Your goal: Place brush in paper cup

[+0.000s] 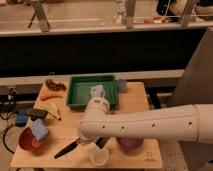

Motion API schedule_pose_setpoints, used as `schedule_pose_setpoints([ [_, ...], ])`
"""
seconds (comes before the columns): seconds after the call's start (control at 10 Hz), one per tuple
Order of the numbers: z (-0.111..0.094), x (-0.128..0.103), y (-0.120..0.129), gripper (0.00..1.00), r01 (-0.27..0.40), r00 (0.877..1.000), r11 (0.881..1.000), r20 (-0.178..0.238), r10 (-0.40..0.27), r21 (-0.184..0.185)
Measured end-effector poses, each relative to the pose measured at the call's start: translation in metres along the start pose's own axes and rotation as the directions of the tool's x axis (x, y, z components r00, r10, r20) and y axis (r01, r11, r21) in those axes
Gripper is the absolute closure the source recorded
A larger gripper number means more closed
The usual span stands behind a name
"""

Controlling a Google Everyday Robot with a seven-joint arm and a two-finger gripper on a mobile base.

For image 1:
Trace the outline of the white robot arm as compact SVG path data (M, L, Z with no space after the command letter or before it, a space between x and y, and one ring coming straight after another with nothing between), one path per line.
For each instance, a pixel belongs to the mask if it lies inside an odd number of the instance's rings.
M119 137L213 144L213 104L110 115L105 102L103 98L89 101L78 126L83 142Z

